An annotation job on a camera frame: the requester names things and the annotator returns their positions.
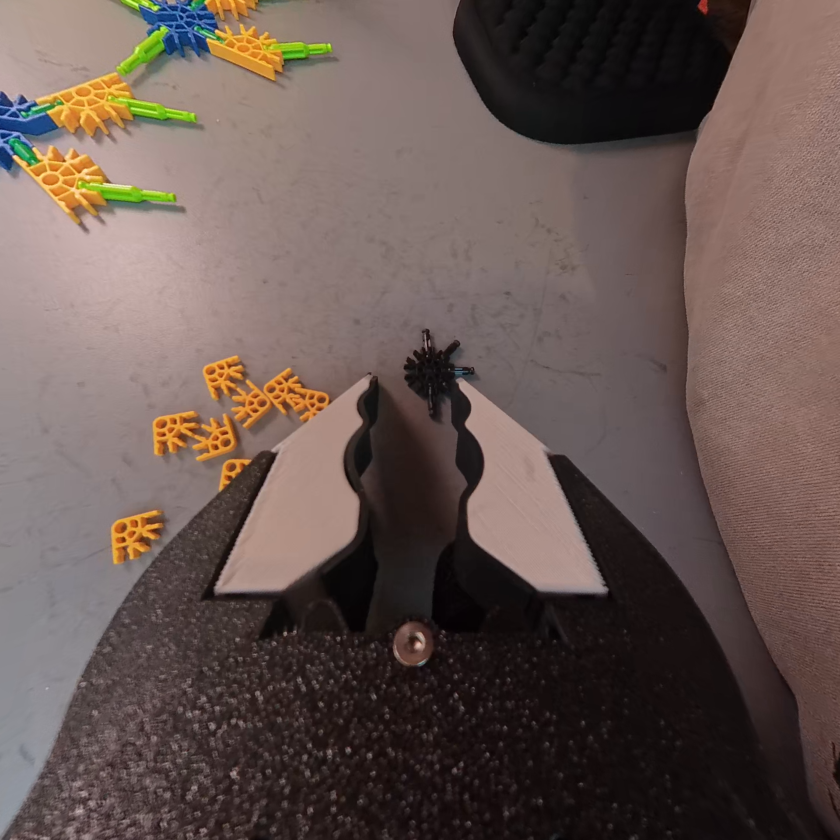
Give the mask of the blue green assembly with red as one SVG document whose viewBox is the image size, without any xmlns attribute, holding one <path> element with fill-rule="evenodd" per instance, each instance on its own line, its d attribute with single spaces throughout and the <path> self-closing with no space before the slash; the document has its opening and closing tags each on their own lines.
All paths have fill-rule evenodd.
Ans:
<svg viewBox="0 0 840 840">
<path fill-rule="evenodd" d="M 111 182 L 87 154 L 61 153 L 50 146 L 39 150 L 30 140 L 54 130 L 82 130 L 92 137 L 109 135 L 109 125 L 123 129 L 135 118 L 196 123 L 193 112 L 137 99 L 130 86 L 112 73 L 35 100 L 1 94 L 1 166 L 6 172 L 19 168 L 28 174 L 75 224 L 80 208 L 92 216 L 109 202 L 175 204 L 170 192 L 144 190 Z"/>
</svg>

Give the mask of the black padded cushion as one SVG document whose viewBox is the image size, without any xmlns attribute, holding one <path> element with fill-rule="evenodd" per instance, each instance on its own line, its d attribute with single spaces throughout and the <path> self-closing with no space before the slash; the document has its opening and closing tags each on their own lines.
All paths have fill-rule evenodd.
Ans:
<svg viewBox="0 0 840 840">
<path fill-rule="evenodd" d="M 462 1 L 453 37 L 490 113 L 551 144 L 697 130 L 730 54 L 698 2 Z"/>
</svg>

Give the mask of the black snowflake connector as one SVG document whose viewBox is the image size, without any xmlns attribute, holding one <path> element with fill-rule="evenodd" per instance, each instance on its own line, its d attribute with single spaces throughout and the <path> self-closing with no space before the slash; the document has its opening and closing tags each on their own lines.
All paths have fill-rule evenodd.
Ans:
<svg viewBox="0 0 840 840">
<path fill-rule="evenodd" d="M 450 353 L 444 350 L 415 350 L 406 357 L 403 366 L 406 384 L 417 394 L 434 402 L 440 393 L 447 392 L 454 379 L 455 366 Z"/>
</svg>

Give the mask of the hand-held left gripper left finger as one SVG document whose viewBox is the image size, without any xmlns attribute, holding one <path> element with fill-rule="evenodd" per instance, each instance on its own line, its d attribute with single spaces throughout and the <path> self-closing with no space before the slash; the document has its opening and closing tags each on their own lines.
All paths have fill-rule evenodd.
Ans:
<svg viewBox="0 0 840 840">
<path fill-rule="evenodd" d="M 378 402 L 367 374 L 272 450 L 214 579 L 216 598 L 272 601 L 264 635 L 366 628 L 378 563 L 361 477 Z"/>
</svg>

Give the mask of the blue green yellow assembly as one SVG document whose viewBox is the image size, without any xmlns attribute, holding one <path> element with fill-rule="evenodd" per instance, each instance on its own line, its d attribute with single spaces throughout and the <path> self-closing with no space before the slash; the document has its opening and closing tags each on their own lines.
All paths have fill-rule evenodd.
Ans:
<svg viewBox="0 0 840 840">
<path fill-rule="evenodd" d="M 259 1 L 124 1 L 147 24 L 145 38 L 117 65 L 126 77 L 158 56 L 207 53 L 227 63 L 275 81 L 289 60 L 330 56 L 329 43 L 280 42 L 244 20 Z"/>
</svg>

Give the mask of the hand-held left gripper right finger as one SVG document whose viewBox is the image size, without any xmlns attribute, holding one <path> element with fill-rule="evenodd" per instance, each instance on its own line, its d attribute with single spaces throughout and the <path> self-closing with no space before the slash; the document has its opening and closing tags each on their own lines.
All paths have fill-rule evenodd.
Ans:
<svg viewBox="0 0 840 840">
<path fill-rule="evenodd" d="M 555 602 L 607 585 L 552 453 L 473 385 L 451 395 L 456 466 L 466 487 L 455 538 L 434 577 L 434 623 L 447 632 L 561 632 Z"/>
</svg>

